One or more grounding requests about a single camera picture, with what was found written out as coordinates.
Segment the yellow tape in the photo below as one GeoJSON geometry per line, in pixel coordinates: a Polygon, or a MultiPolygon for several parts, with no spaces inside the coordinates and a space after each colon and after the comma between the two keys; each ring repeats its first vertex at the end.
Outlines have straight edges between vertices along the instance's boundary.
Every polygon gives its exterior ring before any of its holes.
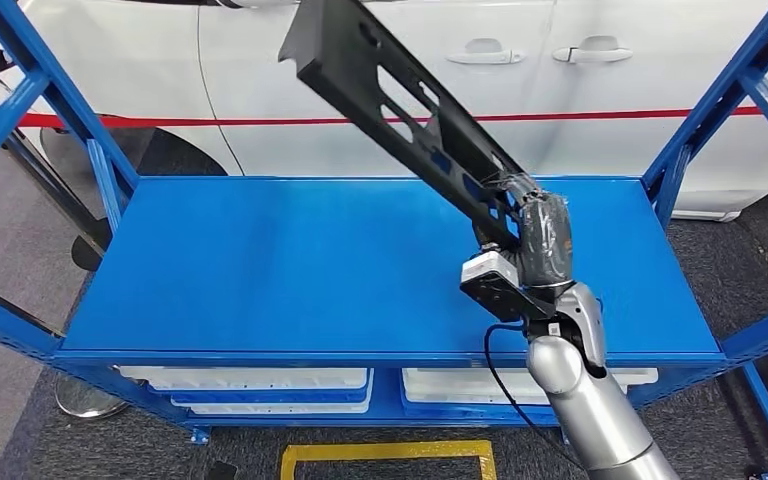
{"type": "Polygon", "coordinates": [[[481,480],[496,480],[496,462],[493,459],[493,446],[489,440],[289,445],[281,457],[281,480],[295,478],[297,462],[473,456],[478,457],[481,480]]]}

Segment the black metal bracket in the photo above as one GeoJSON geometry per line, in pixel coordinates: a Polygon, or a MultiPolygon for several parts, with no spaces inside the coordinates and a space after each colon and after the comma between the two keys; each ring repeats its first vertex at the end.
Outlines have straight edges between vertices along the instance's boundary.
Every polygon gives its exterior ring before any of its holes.
{"type": "Polygon", "coordinates": [[[520,213],[494,187],[523,170],[359,1],[303,0],[279,59],[295,60],[302,82],[472,219],[486,237],[504,249],[519,247],[508,221],[520,225],[520,213]],[[382,90],[379,67],[431,112],[427,125],[382,90]],[[382,107],[404,122],[410,135],[388,123],[382,107]]]}

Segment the rectangular slot hole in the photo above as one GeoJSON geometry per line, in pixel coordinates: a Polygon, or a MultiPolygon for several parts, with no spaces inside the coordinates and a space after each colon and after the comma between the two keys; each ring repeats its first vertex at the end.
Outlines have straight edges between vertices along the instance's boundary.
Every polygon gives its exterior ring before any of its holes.
{"type": "MultiPolygon", "coordinates": [[[[417,123],[425,127],[425,125],[428,123],[428,119],[431,117],[431,111],[420,101],[419,98],[416,97],[416,95],[412,94],[407,88],[405,88],[404,85],[401,84],[401,82],[396,80],[393,75],[391,75],[390,72],[388,72],[387,69],[381,65],[378,66],[378,85],[381,87],[381,90],[384,92],[384,94],[393,101],[393,103],[398,105],[402,111],[407,113],[417,123]]],[[[421,85],[421,88],[423,91],[425,91],[425,89],[428,87],[421,85]]]]}
{"type": "Polygon", "coordinates": [[[381,105],[381,116],[390,124],[390,127],[399,133],[405,140],[413,143],[413,132],[410,127],[393,113],[387,105],[381,105]]]}

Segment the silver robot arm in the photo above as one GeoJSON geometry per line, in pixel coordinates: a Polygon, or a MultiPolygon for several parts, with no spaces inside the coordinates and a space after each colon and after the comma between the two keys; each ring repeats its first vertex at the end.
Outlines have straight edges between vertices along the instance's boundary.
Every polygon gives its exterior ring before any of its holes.
{"type": "Polygon", "coordinates": [[[550,333],[530,341],[528,369],[546,392],[589,478],[677,479],[605,368],[600,305],[590,289],[576,283],[558,297],[557,306],[558,312],[579,326],[584,355],[550,320],[550,333]]]}

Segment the white tray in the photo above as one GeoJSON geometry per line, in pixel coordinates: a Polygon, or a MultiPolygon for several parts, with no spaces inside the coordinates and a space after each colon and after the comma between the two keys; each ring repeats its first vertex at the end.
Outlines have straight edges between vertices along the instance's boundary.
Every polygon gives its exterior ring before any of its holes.
{"type": "MultiPolygon", "coordinates": [[[[629,385],[658,380],[655,368],[610,369],[623,392],[629,385]]],[[[525,405],[548,405],[549,400],[525,368],[501,368],[505,387],[525,405]]],[[[508,403],[486,368],[405,368],[402,369],[405,398],[417,403],[508,403]]]]}
{"type": "Polygon", "coordinates": [[[369,372],[366,398],[360,403],[178,403],[196,415],[303,415],[323,413],[366,413],[372,397],[373,371],[369,372]]]}
{"type": "Polygon", "coordinates": [[[121,366],[119,373],[155,390],[355,389],[366,368],[179,368],[121,366]]]}

